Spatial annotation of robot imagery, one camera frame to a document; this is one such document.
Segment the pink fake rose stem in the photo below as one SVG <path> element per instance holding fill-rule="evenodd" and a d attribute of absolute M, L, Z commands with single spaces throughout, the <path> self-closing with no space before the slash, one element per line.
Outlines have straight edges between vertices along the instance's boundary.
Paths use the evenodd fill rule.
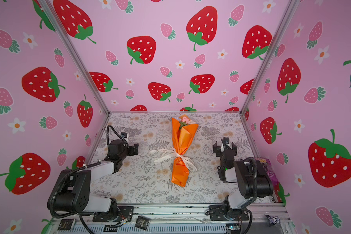
<path fill-rule="evenodd" d="M 183 126 L 186 126 L 186 125 L 189 125 L 189 124 L 196 124 L 196 122 L 194 122 L 193 120 L 189 119 L 186 115 L 183 115 L 180 118 L 180 126 L 183 127 Z"/>

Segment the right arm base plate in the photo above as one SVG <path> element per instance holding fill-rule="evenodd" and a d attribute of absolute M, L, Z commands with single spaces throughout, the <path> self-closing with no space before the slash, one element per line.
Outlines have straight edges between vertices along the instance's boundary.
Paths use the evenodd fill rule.
<path fill-rule="evenodd" d="M 250 219 L 247 212 L 222 205 L 210 205 L 205 215 L 212 221 L 248 221 Z"/>

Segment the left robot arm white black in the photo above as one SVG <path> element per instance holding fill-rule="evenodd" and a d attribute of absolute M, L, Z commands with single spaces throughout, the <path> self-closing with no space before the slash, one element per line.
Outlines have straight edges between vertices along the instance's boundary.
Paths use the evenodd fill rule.
<path fill-rule="evenodd" d="M 127 156 L 138 155 L 138 148 L 139 144 L 129 146 L 125 139 L 112 140 L 108 143 L 108 154 L 104 160 L 63 170 L 47 202 L 51 216 L 65 218 L 75 214 L 103 214 L 110 220 L 119 216 L 117 201 L 91 195 L 91 183 L 117 173 Z"/>

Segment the orange wrapping paper sheet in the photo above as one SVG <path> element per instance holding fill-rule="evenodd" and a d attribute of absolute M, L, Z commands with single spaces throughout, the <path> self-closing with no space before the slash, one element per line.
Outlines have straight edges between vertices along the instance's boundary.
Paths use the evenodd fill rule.
<path fill-rule="evenodd" d="M 193 142 L 199 125 L 196 123 L 181 127 L 179 122 L 179 117 L 177 119 L 172 118 L 173 148 L 175 148 L 177 153 L 185 156 L 187 150 Z M 190 173 L 191 171 L 189 171 L 181 158 L 174 159 L 171 179 L 172 183 L 181 187 L 185 187 Z"/>

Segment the white ribbon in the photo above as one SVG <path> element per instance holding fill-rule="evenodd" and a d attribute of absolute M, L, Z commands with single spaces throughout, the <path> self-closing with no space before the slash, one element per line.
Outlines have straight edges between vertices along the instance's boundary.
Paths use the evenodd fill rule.
<path fill-rule="evenodd" d="M 175 148 L 151 150 L 149 152 L 149 155 L 154 159 L 154 163 L 161 163 L 172 158 L 181 158 L 189 171 L 193 173 L 197 172 L 197 168 L 194 165 L 194 162 L 190 158 L 177 153 Z"/>

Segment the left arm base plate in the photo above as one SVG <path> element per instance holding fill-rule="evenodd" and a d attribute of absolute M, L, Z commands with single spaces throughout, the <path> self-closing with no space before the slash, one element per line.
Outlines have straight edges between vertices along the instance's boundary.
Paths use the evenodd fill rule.
<path fill-rule="evenodd" d="M 96 213 L 93 222 L 130 222 L 133 216 L 134 206 L 118 206 L 106 213 Z"/>

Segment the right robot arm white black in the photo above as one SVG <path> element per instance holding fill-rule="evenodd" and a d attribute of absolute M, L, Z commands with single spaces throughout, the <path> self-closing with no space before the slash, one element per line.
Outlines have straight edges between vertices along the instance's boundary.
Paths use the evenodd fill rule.
<path fill-rule="evenodd" d="M 224 183 L 236 183 L 238 190 L 228 195 L 221 205 L 209 207 L 206 215 L 211 220 L 235 220 L 247 214 L 247 207 L 258 198 L 273 194 L 273 183 L 260 161 L 253 157 L 235 160 L 238 147 L 228 137 L 221 139 L 220 146 L 213 145 L 213 153 L 220 158 L 219 179 Z"/>

